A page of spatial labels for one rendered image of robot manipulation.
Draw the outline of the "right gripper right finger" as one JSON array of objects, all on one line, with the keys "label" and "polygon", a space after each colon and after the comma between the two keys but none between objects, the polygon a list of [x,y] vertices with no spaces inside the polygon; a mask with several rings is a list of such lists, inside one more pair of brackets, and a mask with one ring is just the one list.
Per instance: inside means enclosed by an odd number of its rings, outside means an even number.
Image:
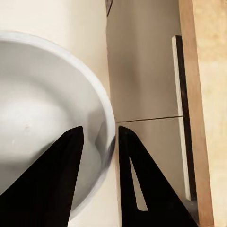
[{"label": "right gripper right finger", "polygon": [[[137,134],[119,126],[122,227],[198,227]],[[130,158],[148,210],[137,208]]]}]

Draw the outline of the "coffee cup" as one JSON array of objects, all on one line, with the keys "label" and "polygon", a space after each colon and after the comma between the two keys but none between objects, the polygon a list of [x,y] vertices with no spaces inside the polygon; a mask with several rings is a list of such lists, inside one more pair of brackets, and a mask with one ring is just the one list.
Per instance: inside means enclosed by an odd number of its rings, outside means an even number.
[{"label": "coffee cup", "polygon": [[0,196],[66,131],[84,146],[69,222],[94,198],[116,140],[112,103],[72,52],[32,34],[0,30]]}]

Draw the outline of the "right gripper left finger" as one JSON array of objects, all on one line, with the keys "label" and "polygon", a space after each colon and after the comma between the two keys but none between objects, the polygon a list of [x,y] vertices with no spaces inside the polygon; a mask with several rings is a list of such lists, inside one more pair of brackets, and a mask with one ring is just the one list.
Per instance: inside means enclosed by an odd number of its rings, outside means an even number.
[{"label": "right gripper left finger", "polygon": [[64,132],[0,196],[0,227],[68,227],[83,146],[82,126]]}]

